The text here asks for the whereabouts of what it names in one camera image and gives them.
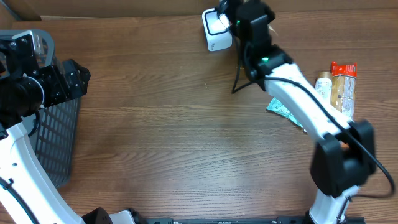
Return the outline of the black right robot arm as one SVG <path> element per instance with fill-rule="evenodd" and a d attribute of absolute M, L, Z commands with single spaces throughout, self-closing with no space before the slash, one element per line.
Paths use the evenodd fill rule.
<path fill-rule="evenodd" d="M 318 192 L 303 223 L 364 223 L 348 218 L 351 199 L 376 170 L 374 130 L 354 122 L 323 99 L 299 66 L 272 43 L 275 14 L 261 1 L 220 1 L 227 30 L 240 41 L 240 64 L 248 80 L 278 99 L 315 142 L 310 174 Z"/>

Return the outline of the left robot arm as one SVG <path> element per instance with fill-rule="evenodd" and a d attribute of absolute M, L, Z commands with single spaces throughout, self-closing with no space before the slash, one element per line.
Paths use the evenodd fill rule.
<path fill-rule="evenodd" d="M 139 223 L 131 209 L 78 215 L 57 190 L 89 79 L 74 60 L 57 60 L 46 31 L 1 31 L 1 203 L 16 223 Z"/>

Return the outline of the white tube with gold cap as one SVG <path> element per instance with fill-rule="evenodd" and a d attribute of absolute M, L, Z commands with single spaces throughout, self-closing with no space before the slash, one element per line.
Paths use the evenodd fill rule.
<path fill-rule="evenodd" d="M 318 75 L 318 79 L 315 82 L 315 90 L 325 100 L 327 100 L 327 102 L 330 102 L 331 89 L 332 89 L 332 74 L 330 72 L 320 72 Z"/>

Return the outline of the mint green wipes packet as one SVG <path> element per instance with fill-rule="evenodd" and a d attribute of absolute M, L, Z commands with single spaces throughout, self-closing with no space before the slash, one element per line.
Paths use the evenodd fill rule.
<path fill-rule="evenodd" d="M 277 98 L 273 98 L 271 100 L 267 106 L 267 110 L 287 118 L 300 128 L 303 127 L 302 124 L 294 117 L 294 115 Z"/>

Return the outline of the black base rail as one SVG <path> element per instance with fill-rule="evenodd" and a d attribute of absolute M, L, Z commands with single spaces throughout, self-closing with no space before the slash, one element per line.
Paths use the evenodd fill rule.
<path fill-rule="evenodd" d="M 244 219 L 184 219 L 173 218 L 140 218 L 140 224 L 305 224 L 313 223 L 309 217 L 281 216 L 277 218 L 244 218 Z"/>

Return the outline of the brown clear snack bag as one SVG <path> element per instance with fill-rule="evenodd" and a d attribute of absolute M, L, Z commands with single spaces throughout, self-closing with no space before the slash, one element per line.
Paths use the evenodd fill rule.
<path fill-rule="evenodd" d="M 273 27 L 272 27 L 270 24 L 268 24 L 268 28 L 269 28 L 269 30 L 271 30 L 276 36 L 279 36 L 278 33 L 273 29 Z"/>

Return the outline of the white barcode scanner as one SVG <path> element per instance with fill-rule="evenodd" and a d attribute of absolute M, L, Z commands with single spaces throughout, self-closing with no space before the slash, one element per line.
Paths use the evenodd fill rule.
<path fill-rule="evenodd" d="M 205 10 L 201 18 L 210 52 L 224 50 L 232 46 L 233 38 L 228 31 L 230 23 L 225 14 L 218 14 L 216 9 L 212 8 Z"/>

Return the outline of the grey plastic mesh basket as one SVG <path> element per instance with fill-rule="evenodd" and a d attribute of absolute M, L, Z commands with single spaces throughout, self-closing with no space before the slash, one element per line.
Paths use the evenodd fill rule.
<path fill-rule="evenodd" d="M 15 35 L 27 30 L 2 30 Z M 1 78 L 1 138 L 7 129 L 23 123 L 33 151 L 53 185 L 70 178 L 80 98 L 88 89 L 90 72 L 73 59 L 60 62 L 55 42 L 44 30 L 31 30 L 42 38 L 44 53 L 38 58 L 42 78 Z"/>

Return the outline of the orange spaghetti packet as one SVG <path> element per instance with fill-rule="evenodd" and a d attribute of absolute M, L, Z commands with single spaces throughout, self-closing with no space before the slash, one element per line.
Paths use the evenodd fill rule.
<path fill-rule="evenodd" d="M 339 65 L 331 63 L 331 104 L 345 116 L 354 118 L 357 63 Z"/>

